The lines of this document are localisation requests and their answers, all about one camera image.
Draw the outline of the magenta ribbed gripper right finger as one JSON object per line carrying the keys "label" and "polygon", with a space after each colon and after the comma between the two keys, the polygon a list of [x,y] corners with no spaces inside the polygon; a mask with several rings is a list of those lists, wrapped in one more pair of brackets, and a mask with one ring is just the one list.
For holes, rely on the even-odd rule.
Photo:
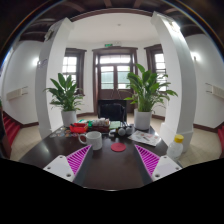
{"label": "magenta ribbed gripper right finger", "polygon": [[158,156],[139,145],[135,146],[134,154],[144,182],[154,182],[182,169],[167,155]]}

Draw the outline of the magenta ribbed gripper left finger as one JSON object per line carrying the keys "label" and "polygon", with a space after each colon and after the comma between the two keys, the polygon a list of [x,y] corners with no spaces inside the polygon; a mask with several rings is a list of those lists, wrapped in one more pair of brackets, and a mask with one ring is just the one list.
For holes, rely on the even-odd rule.
{"label": "magenta ribbed gripper left finger", "polygon": [[68,156],[57,156],[44,170],[70,182],[82,182],[91,158],[92,146],[87,145]]}

